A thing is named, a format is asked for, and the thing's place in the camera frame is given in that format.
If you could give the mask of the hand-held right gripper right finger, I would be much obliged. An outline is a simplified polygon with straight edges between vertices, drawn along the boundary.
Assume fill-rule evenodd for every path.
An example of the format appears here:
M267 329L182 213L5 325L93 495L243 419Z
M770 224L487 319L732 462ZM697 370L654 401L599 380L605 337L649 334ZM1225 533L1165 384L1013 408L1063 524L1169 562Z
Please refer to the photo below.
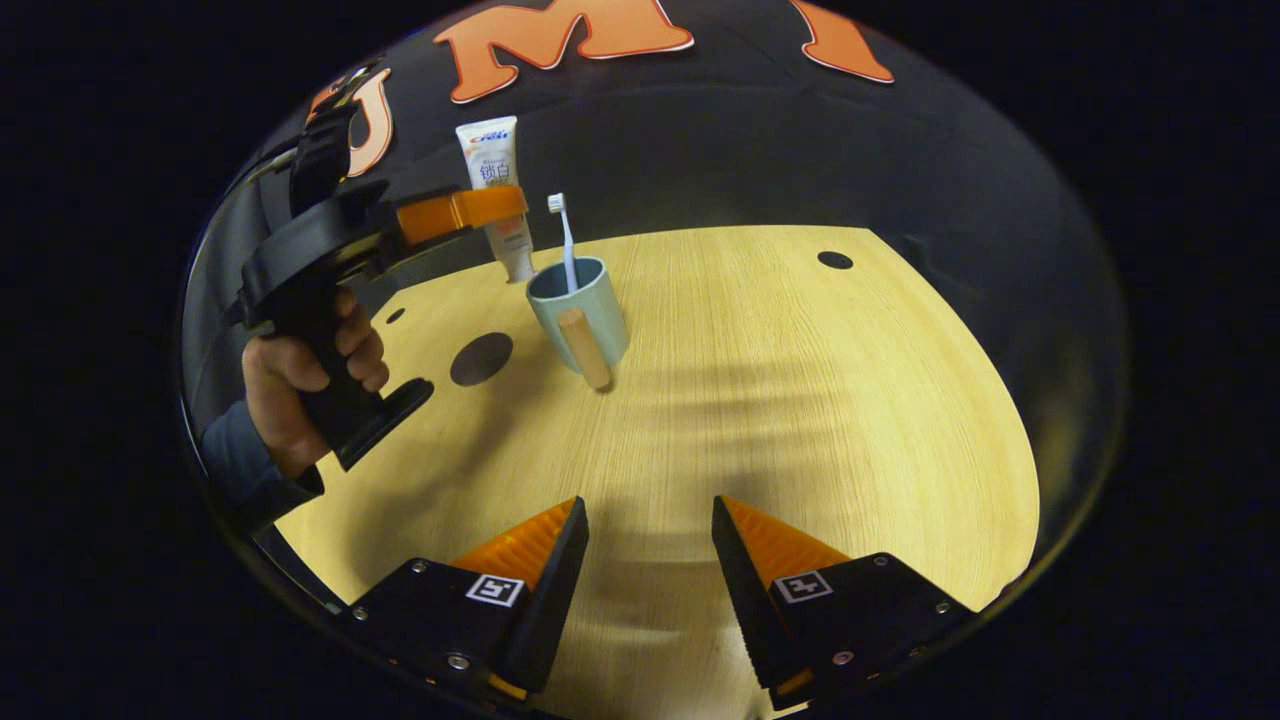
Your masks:
M714 498L710 537L756 682L777 711L868 694L975 620L895 555L847 556L726 495Z

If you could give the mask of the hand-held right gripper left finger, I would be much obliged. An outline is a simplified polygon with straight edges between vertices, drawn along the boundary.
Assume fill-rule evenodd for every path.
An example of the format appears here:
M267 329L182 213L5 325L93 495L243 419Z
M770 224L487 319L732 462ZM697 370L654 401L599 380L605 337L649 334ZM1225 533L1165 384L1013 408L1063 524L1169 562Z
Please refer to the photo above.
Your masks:
M471 705L525 706L547 687L589 538L573 496L448 562L402 562L339 615L339 632Z

